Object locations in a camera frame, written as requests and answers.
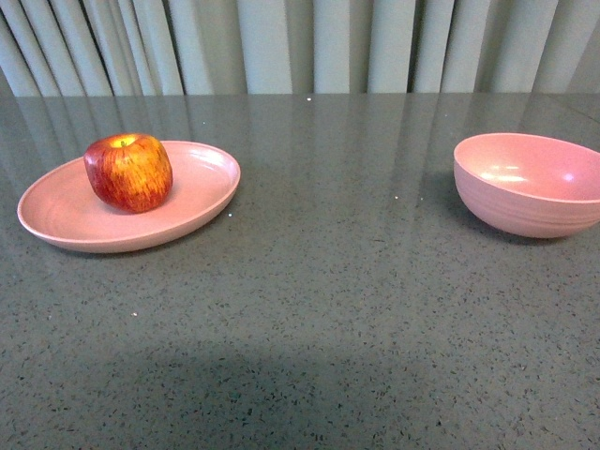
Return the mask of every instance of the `pink bowl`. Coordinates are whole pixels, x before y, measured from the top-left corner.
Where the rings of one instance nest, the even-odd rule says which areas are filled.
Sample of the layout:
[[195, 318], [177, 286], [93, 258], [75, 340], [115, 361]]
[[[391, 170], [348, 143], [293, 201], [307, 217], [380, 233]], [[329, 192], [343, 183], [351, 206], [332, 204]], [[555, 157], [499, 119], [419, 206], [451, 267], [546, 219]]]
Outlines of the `pink bowl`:
[[468, 138], [454, 151], [458, 194], [492, 227], [561, 237], [600, 221], [600, 153], [517, 133]]

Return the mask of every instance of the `apple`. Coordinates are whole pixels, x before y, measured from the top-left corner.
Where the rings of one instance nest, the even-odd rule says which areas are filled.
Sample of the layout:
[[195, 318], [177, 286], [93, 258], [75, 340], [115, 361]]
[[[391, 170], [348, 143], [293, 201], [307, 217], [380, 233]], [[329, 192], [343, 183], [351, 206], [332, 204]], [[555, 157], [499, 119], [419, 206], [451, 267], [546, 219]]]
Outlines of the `apple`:
[[162, 143], [148, 134], [116, 134], [83, 154], [92, 189], [105, 203], [129, 213], [161, 206], [173, 187], [173, 169]]

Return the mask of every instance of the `pink plate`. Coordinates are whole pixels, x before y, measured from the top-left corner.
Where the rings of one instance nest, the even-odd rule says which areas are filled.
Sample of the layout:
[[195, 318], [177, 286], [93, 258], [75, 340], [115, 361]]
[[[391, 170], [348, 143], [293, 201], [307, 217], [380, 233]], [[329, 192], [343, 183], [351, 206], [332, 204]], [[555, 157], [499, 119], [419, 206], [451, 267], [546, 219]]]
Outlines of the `pink plate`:
[[240, 167], [226, 152], [197, 142], [163, 141], [173, 171], [167, 201], [142, 214], [120, 212], [92, 190], [83, 158], [39, 178], [19, 201], [29, 232], [50, 244], [90, 253], [139, 250], [170, 242], [212, 220], [232, 199]]

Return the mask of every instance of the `gray speckled countertop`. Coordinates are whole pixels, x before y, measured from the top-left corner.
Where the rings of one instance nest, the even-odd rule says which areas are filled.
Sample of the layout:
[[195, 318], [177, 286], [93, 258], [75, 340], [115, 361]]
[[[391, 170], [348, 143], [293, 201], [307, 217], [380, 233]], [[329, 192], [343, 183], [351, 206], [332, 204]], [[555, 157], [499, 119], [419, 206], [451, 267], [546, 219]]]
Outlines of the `gray speckled countertop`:
[[[452, 174], [485, 132], [600, 150], [598, 104], [2, 98], [0, 448], [600, 447], [600, 225], [497, 232]], [[232, 202], [128, 254], [20, 225], [34, 181], [122, 131], [226, 150]]]

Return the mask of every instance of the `white curtain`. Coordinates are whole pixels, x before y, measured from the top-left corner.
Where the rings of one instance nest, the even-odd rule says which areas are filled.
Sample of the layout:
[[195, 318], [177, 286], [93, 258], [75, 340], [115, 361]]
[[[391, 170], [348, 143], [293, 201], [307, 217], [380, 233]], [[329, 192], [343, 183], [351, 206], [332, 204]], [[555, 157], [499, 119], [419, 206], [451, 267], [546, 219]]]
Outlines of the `white curtain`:
[[0, 0], [0, 96], [600, 92], [600, 0]]

